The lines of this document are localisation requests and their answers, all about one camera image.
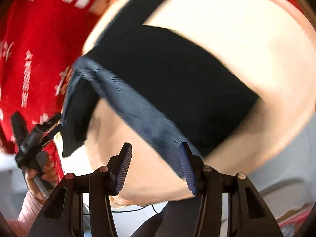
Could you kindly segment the pink sleeved forearm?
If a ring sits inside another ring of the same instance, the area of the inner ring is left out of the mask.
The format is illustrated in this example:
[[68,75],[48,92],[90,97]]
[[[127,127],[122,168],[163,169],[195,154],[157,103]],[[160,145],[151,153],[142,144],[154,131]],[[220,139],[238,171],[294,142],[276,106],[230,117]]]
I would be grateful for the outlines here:
[[46,200],[41,192],[35,193],[29,190],[26,193],[18,218],[7,219],[10,229],[16,236],[28,235]]

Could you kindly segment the person's left hand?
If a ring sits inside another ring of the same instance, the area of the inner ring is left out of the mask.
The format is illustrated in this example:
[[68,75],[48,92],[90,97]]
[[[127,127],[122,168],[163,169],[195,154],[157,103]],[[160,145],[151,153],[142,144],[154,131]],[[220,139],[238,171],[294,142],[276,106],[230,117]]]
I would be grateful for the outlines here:
[[25,181],[30,193],[44,205],[49,192],[53,191],[59,181],[55,163],[50,157],[46,159],[43,167],[37,161],[32,161],[25,172]]

